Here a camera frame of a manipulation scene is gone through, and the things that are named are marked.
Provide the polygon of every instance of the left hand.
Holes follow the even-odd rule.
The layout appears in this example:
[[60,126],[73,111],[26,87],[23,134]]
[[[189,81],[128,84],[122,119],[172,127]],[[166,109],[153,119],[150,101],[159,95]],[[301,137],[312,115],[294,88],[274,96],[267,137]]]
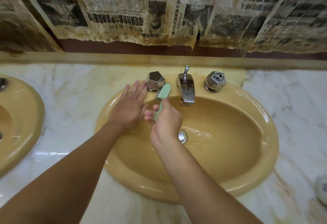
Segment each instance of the left hand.
[[123,129],[132,128],[143,119],[144,111],[148,107],[147,104],[143,104],[147,93],[145,81],[141,84],[136,81],[130,90],[129,88],[130,85],[127,84],[108,117],[108,123],[115,123]]

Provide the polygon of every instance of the hand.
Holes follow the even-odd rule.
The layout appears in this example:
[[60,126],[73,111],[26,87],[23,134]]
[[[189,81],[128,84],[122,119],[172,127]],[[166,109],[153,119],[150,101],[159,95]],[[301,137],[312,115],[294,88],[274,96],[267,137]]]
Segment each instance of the hand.
[[168,101],[162,100],[162,111],[159,113],[157,121],[153,117],[159,105],[154,105],[153,110],[145,110],[144,119],[152,124],[150,139],[152,144],[157,147],[170,140],[178,140],[178,133],[182,126],[182,115]]
[[141,85],[139,81],[136,81],[131,90],[129,88],[130,85],[127,84],[108,117],[108,123],[115,123],[122,127],[123,130],[132,128],[138,121],[143,119],[144,111],[148,107],[147,104],[143,104],[147,93],[145,81]]

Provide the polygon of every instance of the forearm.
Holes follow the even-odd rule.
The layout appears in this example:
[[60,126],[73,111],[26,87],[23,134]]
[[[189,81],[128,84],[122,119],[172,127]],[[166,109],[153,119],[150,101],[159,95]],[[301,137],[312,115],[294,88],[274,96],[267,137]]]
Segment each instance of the forearm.
[[30,219],[37,223],[79,223],[105,160],[122,132],[114,123],[106,125],[9,200],[0,209],[2,222],[12,223],[15,216],[25,223]]
[[178,140],[164,142],[157,151],[193,224],[261,223],[221,188]]

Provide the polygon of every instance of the beige sink basin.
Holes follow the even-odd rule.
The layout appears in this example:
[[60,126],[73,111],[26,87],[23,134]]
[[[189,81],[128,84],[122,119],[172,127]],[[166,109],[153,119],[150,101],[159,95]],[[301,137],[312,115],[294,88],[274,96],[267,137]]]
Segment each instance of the beige sink basin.
[[27,83],[7,75],[0,91],[0,177],[9,172],[38,141],[44,119],[40,95]]
[[[187,149],[202,167],[232,195],[259,185],[272,171],[278,155],[278,135],[272,118],[242,89],[228,84],[218,93],[208,92],[205,76],[193,75],[196,99],[181,107],[177,75],[164,75],[172,85],[170,102],[182,113]],[[96,124],[106,122],[117,93],[103,108]],[[157,103],[148,92],[145,102]],[[158,200],[179,202],[161,161],[150,142],[150,125],[141,121],[120,137],[109,154],[105,168],[123,185]]]

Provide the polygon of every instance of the sink drain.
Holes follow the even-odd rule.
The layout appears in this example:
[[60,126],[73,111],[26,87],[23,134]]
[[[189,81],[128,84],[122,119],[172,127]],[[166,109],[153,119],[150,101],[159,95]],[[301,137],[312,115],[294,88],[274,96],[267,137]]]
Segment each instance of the sink drain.
[[0,91],[3,91],[8,85],[8,80],[5,78],[0,78]]
[[178,139],[180,140],[180,142],[183,144],[186,142],[186,134],[184,131],[180,131],[178,133]]

